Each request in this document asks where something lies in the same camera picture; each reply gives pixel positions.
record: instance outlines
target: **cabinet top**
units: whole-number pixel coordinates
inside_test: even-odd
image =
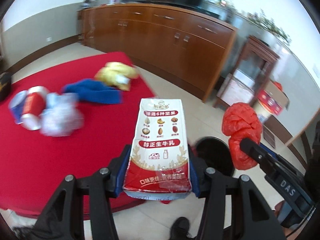
[[[202,18],[205,18],[207,20],[211,20],[213,22],[219,23],[233,31],[236,31],[237,28],[232,26],[231,24],[228,24],[224,21],[221,21],[219,19],[216,19],[214,17],[211,17],[209,15],[200,13],[200,12],[196,12],[196,11],[192,11],[189,9],[184,9],[184,8],[179,8],[176,6],[170,6],[170,5],[162,5],[162,4],[151,4],[151,3],[119,3],[119,4],[113,4],[113,5],[101,5],[101,6],[97,6],[97,7],[92,7],[92,8],[88,8],[88,9],[84,9],[85,11],[87,10],[95,10],[98,8],[109,8],[109,7],[130,7],[130,6],[139,6],[139,7],[150,7],[150,8],[163,8],[163,9],[168,9],[168,10],[173,10],[173,11],[179,11],[179,12],[184,12],[184,13],[188,13],[188,14],[192,14],[195,16],[199,16]]]

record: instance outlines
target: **crumpled plastic bag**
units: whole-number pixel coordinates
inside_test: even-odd
[[[76,104],[78,95],[66,93],[61,96],[50,93],[47,96],[47,109],[40,115],[40,132],[45,136],[68,136],[83,126],[83,116]]]
[[[252,107],[246,103],[230,106],[223,115],[222,133],[231,136],[229,148],[236,169],[247,170],[257,165],[255,160],[240,150],[240,142],[243,138],[250,138],[260,143],[262,124]]]

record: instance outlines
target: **red tablecloth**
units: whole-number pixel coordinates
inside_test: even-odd
[[[106,62],[130,65],[121,52],[113,52],[70,61],[24,78],[12,86],[11,95],[0,105],[0,208],[20,215],[40,214],[56,187],[68,174],[90,176],[121,154],[131,144],[141,98],[153,97],[142,78],[132,80],[131,91],[122,92],[123,103],[101,105],[81,102],[84,127],[68,137],[45,137],[14,123],[8,103],[19,91],[44,86],[51,92],[84,78],[93,78]],[[114,210],[141,203],[126,194],[111,200]],[[88,199],[84,213],[89,212]]]

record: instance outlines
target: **red bag in box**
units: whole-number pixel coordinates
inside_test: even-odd
[[[240,150],[240,142],[243,138],[250,138],[260,143],[262,124],[252,107],[246,103],[230,106],[223,115],[222,133],[231,136],[229,148],[236,169],[247,170],[257,165],[255,160]]]

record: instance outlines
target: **blue cloth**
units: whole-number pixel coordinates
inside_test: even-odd
[[[119,104],[122,102],[121,91],[92,79],[83,79],[66,85],[62,90],[63,93],[77,93],[80,101],[101,104]]]

